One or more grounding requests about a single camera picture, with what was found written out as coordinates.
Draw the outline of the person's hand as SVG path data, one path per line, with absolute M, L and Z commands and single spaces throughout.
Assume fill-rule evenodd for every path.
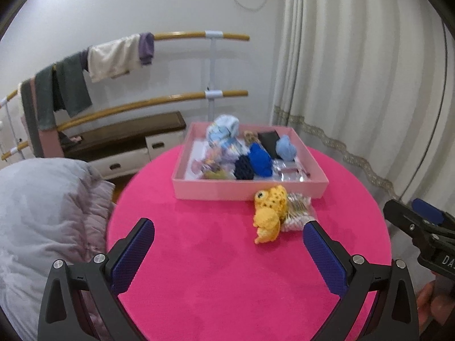
M 453 299 L 445 295 L 433 295 L 435 282 L 435 280 L 428 282 L 416 297 L 420 331 L 424 329 L 429 318 L 435 319 L 438 324 L 443 326 L 454 309 Z

